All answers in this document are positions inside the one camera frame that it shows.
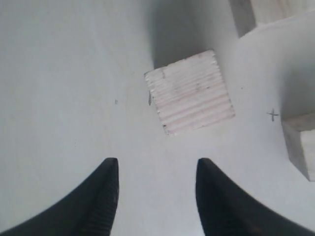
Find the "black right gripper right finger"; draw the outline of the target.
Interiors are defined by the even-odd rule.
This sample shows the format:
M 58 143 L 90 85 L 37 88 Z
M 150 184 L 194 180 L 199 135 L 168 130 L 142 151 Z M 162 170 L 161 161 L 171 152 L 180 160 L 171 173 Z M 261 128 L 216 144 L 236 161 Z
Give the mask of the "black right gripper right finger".
M 196 203 L 207 236 L 315 234 L 249 195 L 209 158 L 200 158 L 197 162 Z

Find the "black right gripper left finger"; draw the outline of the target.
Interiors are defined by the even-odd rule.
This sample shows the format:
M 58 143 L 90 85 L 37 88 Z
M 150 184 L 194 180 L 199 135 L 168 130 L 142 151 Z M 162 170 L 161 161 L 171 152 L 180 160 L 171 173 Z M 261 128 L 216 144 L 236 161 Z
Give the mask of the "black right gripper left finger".
M 119 163 L 106 158 L 78 187 L 2 236 L 109 236 L 119 200 Z

